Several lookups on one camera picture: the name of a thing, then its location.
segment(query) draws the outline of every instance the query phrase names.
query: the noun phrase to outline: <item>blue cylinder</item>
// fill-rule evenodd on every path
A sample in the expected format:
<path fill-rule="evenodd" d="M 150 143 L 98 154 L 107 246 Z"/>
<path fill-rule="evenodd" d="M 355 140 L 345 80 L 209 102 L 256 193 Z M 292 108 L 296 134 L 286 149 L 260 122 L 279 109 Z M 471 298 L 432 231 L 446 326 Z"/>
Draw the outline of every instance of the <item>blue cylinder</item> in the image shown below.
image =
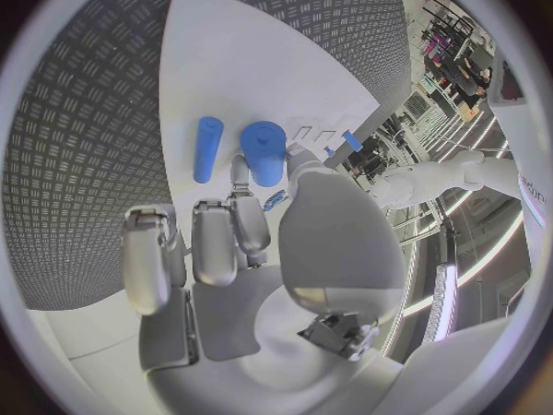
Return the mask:
<path fill-rule="evenodd" d="M 286 133 L 271 122 L 252 123 L 240 138 L 253 180 L 262 187 L 280 183 L 286 157 Z"/>
<path fill-rule="evenodd" d="M 224 128 L 218 118 L 200 118 L 194 155 L 194 179 L 197 183 L 207 183 L 211 179 Z"/>
<path fill-rule="evenodd" d="M 363 149 L 363 145 L 358 142 L 358 140 L 353 136 L 351 132 L 346 131 L 344 134 L 342 134 L 342 137 L 353 148 L 353 150 L 359 152 Z"/>

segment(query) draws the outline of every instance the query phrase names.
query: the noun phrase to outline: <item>gray textured wall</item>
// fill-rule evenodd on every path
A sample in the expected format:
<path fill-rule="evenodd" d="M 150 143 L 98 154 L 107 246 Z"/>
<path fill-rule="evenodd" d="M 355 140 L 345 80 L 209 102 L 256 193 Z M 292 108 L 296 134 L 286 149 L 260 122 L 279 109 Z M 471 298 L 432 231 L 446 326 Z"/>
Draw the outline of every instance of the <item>gray textured wall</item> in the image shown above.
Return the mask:
<path fill-rule="evenodd" d="M 312 39 L 376 97 L 382 108 L 361 138 L 406 97 L 401 0 L 240 1 Z M 123 213 L 171 201 L 158 118 L 169 4 L 90 0 L 44 55 L 20 101 L 3 201 L 7 246 L 29 308 L 74 309 L 119 291 Z"/>

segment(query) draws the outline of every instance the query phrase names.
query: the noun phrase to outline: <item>white robotic arm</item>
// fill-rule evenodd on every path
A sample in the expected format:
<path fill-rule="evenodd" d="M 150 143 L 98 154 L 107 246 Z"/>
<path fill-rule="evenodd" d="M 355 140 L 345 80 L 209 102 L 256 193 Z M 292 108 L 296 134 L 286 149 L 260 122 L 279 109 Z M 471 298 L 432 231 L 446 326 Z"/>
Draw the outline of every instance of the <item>white robotic arm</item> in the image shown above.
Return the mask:
<path fill-rule="evenodd" d="M 514 161 L 463 150 L 451 160 L 425 161 L 386 171 L 370 195 L 381 208 L 401 209 L 430 201 L 452 187 L 477 191 L 484 186 L 520 198 Z"/>

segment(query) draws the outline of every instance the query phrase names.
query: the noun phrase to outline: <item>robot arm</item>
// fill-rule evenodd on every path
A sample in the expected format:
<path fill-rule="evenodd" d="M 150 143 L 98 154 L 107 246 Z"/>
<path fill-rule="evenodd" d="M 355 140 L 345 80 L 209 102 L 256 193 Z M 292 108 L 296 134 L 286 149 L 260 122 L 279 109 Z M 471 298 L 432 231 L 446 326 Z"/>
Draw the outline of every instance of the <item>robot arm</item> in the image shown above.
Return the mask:
<path fill-rule="evenodd" d="M 520 198 L 517 175 L 513 160 L 486 158 L 480 151 L 463 150 L 451 160 L 425 161 L 386 171 L 370 196 L 381 208 L 392 209 L 430 201 L 452 187 L 477 191 L 488 186 Z"/>

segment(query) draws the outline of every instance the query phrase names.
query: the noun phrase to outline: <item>diamond plate pattern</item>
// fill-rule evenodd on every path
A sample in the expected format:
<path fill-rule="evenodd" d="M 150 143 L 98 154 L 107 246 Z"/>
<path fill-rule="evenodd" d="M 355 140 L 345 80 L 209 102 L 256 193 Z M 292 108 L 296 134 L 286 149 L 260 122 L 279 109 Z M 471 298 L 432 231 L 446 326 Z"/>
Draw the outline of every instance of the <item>diamond plate pattern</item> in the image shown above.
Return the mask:
<path fill-rule="evenodd" d="M 6 150 L 12 266 L 31 309 L 74 309 L 123 287 L 123 214 L 171 201 L 158 118 L 171 0 L 90 0 L 34 73 Z M 240 0 L 303 33 L 385 106 L 409 81 L 401 0 Z"/>

